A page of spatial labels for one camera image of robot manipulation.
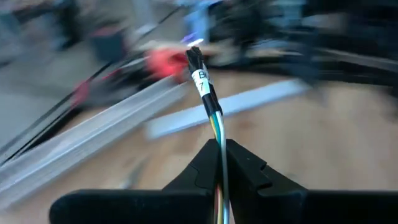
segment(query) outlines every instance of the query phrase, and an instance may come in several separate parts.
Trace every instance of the black plastic jaw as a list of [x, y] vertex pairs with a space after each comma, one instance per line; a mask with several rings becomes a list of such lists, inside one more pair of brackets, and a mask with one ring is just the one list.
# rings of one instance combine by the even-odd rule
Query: black plastic jaw
[[219, 149], [209, 140], [162, 190], [78, 190], [53, 203], [52, 224], [213, 223]]
[[[397, 223], [398, 192], [308, 190], [227, 140], [235, 223]], [[50, 209], [52, 224], [213, 223], [217, 142], [209, 140], [163, 190], [79, 190]]]

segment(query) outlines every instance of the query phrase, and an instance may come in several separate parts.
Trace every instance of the cable label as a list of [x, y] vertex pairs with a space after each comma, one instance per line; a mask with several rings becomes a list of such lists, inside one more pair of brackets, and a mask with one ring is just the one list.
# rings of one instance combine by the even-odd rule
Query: cable label
[[197, 86], [200, 97], [210, 93], [209, 79], [205, 70], [198, 69], [192, 73], [193, 81]]
[[203, 64], [203, 70], [204, 70], [205, 73], [206, 73], [206, 76], [207, 76], [207, 79], [209, 80], [209, 83], [212, 84], [212, 85], [214, 85], [214, 84], [213, 84], [213, 81], [212, 81], [211, 78], [210, 78], [209, 72], [207, 72], [207, 68], [206, 68], [206, 65], [205, 65], [205, 64]]

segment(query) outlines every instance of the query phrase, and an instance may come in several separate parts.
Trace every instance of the red object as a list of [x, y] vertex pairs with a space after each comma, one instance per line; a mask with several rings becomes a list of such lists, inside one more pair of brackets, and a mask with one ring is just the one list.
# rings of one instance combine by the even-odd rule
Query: red object
[[[111, 72], [108, 75], [106, 75], [105, 77], [103, 77], [102, 80], [105, 80], [105, 79], [117, 74], [119, 71], [120, 71], [120, 69], [114, 70], [113, 72]], [[73, 107], [79, 105], [88, 96], [89, 91], [90, 91], [89, 82], [90, 82], [89, 80], [85, 80], [77, 86], [77, 88], [75, 90], [75, 94], [73, 95], [74, 96], [73, 103], [72, 103]]]
[[183, 72], [188, 66], [185, 52], [175, 49], [156, 49], [148, 51], [146, 60], [148, 69], [157, 78], [175, 77], [179, 83], [184, 82]]

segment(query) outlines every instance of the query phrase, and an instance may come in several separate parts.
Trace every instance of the blue wire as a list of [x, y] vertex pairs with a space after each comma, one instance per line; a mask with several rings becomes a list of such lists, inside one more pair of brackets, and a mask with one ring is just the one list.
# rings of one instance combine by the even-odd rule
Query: blue wire
[[214, 126], [216, 128], [216, 135], [217, 135], [218, 144], [221, 144], [221, 132], [220, 132], [220, 125], [218, 124], [217, 116], [214, 113], [213, 115], [211, 115], [211, 117], [213, 118]]

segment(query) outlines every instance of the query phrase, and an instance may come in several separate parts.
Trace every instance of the wire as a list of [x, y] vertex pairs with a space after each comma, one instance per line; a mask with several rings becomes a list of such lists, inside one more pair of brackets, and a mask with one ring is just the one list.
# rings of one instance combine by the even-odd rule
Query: wire
[[220, 111], [216, 112], [216, 124], [218, 124], [218, 144], [221, 148], [221, 164], [223, 168], [223, 224], [229, 223], [229, 188], [228, 188], [228, 165], [226, 158], [226, 136], [223, 117]]
[[214, 91], [213, 82], [203, 63], [203, 55], [200, 49], [192, 47], [186, 51], [188, 59], [188, 69], [191, 73], [195, 86], [205, 105], [206, 113], [209, 117], [211, 127], [218, 145], [220, 146], [221, 163], [222, 163], [222, 181], [217, 183], [215, 195], [215, 222], [217, 224], [229, 223], [229, 192], [228, 192], [228, 168], [226, 161], [226, 138], [224, 130], [224, 122], [222, 117], [222, 109], [218, 103], [216, 93]]

